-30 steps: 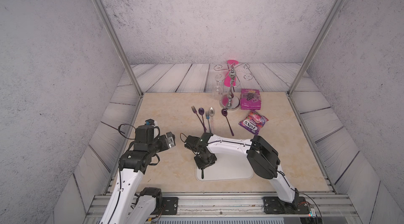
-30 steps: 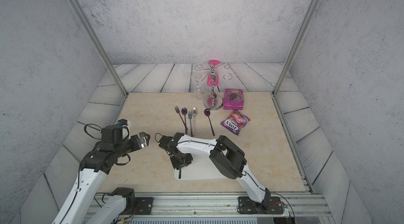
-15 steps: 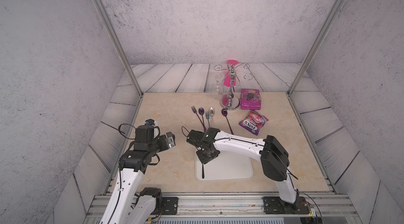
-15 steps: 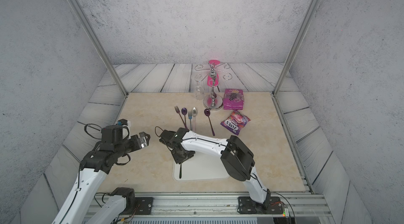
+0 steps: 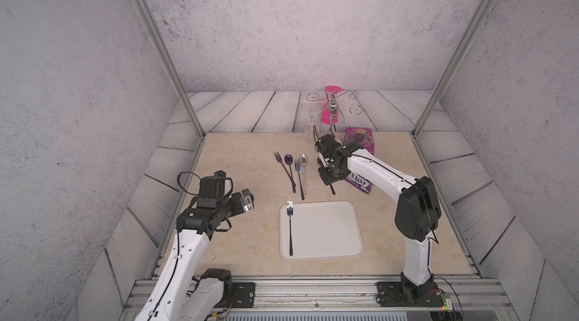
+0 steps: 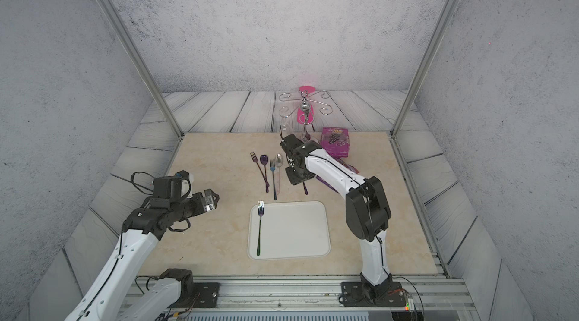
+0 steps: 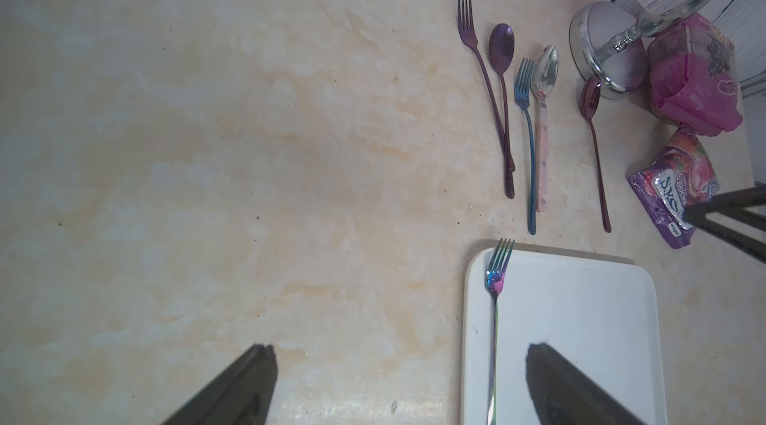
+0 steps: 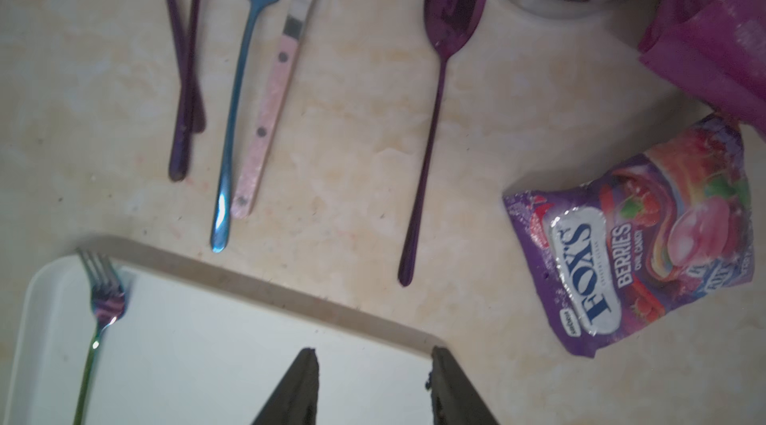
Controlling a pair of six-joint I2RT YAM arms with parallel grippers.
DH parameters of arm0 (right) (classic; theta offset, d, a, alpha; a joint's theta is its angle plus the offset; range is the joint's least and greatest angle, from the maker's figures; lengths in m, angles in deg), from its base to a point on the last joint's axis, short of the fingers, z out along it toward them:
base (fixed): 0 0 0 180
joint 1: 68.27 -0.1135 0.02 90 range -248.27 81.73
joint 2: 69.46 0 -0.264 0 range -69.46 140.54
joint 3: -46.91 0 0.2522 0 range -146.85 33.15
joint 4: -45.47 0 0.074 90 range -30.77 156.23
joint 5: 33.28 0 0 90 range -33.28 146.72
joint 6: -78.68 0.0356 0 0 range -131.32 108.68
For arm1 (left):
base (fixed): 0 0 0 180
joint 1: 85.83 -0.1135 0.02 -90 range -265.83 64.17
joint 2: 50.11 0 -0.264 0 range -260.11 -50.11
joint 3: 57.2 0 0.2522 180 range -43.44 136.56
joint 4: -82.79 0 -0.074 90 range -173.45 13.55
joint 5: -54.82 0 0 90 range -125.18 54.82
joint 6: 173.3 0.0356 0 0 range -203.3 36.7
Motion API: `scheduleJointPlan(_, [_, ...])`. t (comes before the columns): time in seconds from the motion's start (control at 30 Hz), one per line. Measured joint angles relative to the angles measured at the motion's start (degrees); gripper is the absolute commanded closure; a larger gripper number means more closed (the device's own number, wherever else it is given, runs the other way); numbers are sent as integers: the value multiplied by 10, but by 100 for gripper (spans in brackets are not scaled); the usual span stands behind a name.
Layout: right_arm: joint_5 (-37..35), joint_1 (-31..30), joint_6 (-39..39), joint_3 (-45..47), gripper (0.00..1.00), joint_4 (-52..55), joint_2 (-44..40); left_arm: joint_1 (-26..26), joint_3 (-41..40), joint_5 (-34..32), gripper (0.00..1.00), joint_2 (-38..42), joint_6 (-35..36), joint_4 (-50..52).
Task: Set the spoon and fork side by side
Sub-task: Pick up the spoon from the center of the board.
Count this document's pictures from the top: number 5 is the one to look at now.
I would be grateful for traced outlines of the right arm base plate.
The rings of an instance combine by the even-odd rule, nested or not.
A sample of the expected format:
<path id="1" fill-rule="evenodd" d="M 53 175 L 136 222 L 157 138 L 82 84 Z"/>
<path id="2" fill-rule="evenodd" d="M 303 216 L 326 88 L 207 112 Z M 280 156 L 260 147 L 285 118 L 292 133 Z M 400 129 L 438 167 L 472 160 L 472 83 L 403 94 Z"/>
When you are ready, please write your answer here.
<path id="1" fill-rule="evenodd" d="M 378 282 L 376 302 L 381 307 L 438 307 L 445 305 L 436 283 L 416 286 L 413 283 Z"/>

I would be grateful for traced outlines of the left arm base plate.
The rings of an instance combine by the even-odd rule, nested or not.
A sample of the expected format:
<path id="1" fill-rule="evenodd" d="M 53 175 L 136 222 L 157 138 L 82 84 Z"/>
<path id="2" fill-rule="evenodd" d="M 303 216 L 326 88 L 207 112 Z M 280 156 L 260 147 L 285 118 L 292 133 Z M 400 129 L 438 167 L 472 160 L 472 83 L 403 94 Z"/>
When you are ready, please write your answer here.
<path id="1" fill-rule="evenodd" d="M 215 308 L 247 309 L 254 306 L 256 295 L 255 283 L 226 283 L 223 297 Z"/>

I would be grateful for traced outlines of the green handled fork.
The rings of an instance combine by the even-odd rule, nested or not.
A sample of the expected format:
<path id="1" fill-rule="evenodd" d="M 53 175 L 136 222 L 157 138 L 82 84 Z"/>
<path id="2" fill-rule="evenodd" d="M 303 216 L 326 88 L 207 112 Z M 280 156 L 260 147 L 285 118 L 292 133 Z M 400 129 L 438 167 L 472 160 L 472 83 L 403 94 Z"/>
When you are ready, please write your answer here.
<path id="1" fill-rule="evenodd" d="M 293 256 L 293 234 L 292 234 L 292 216 L 293 216 L 293 202 L 288 201 L 286 205 L 286 214 L 289 219 L 289 255 Z"/>

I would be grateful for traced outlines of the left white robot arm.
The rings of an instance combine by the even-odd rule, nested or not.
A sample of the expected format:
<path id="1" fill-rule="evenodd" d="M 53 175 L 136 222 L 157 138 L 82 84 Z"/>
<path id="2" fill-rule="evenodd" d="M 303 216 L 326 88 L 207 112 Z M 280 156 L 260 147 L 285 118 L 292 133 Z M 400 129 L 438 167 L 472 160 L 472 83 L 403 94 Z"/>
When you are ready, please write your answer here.
<path id="1" fill-rule="evenodd" d="M 230 218 L 250 212 L 249 190 L 233 192 L 232 178 L 219 170 L 199 179 L 199 190 L 176 220 L 176 234 L 168 260 L 137 320 L 205 320 L 212 310 L 228 310 L 234 303 L 232 273 L 206 270 L 191 290 L 194 272 L 215 233 L 226 233 Z"/>

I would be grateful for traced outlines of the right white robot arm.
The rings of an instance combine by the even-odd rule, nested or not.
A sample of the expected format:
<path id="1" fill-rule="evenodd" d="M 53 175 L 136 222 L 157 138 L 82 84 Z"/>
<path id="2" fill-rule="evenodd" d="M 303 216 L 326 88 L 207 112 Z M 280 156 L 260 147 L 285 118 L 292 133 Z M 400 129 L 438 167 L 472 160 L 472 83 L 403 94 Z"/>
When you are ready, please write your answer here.
<path id="1" fill-rule="evenodd" d="M 321 161 L 318 173 L 325 185 L 356 174 L 396 201 L 394 222 L 405 239 L 402 280 L 415 287 L 431 282 L 431 243 L 437 241 L 435 231 L 442 215 L 434 182 L 396 170 L 359 143 L 342 144 L 330 134 L 316 140 L 315 148 Z"/>

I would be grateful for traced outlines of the blue fork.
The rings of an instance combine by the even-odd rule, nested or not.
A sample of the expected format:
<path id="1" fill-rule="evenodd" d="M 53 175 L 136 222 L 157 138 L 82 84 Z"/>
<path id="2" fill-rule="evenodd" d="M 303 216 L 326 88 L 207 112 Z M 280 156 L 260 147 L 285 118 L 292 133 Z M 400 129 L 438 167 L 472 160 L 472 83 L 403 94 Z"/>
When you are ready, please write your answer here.
<path id="1" fill-rule="evenodd" d="M 298 175 L 298 179 L 299 179 L 299 188 L 300 188 L 301 199 L 304 200 L 305 199 L 305 193 L 304 193 L 304 188 L 303 188 L 303 183 L 302 183 L 302 178 L 301 178 L 301 173 L 300 173 L 301 165 L 300 165 L 300 162 L 298 160 L 295 160 L 294 167 L 297 171 L 297 175 Z"/>

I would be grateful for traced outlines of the silver spoon pink handle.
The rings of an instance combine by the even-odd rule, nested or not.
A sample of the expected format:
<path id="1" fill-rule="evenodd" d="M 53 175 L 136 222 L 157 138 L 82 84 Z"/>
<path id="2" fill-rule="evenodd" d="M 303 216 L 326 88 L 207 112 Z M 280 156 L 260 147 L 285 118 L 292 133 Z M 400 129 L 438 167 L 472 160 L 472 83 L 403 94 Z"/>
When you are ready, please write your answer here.
<path id="1" fill-rule="evenodd" d="M 308 165 L 308 158 L 305 153 L 302 153 L 299 158 L 299 164 L 301 167 L 301 179 L 302 179 L 302 189 L 303 193 L 307 194 L 307 165 Z"/>

